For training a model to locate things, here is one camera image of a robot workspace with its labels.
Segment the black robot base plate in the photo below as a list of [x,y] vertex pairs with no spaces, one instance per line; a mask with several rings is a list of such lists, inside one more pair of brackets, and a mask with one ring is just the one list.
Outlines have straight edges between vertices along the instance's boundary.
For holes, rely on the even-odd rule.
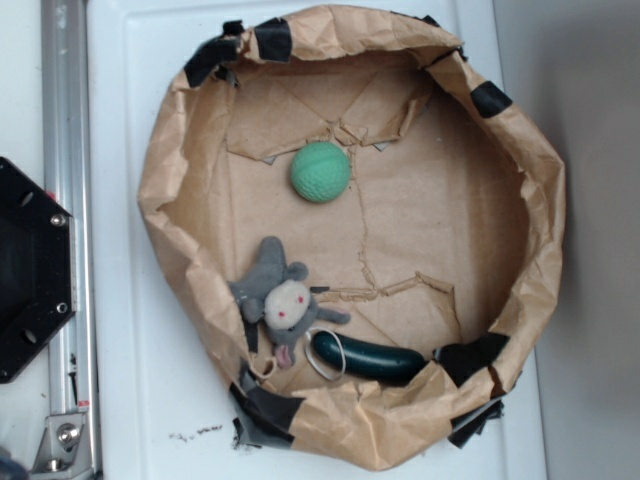
[[1,382],[14,381],[75,313],[71,216],[1,159]]

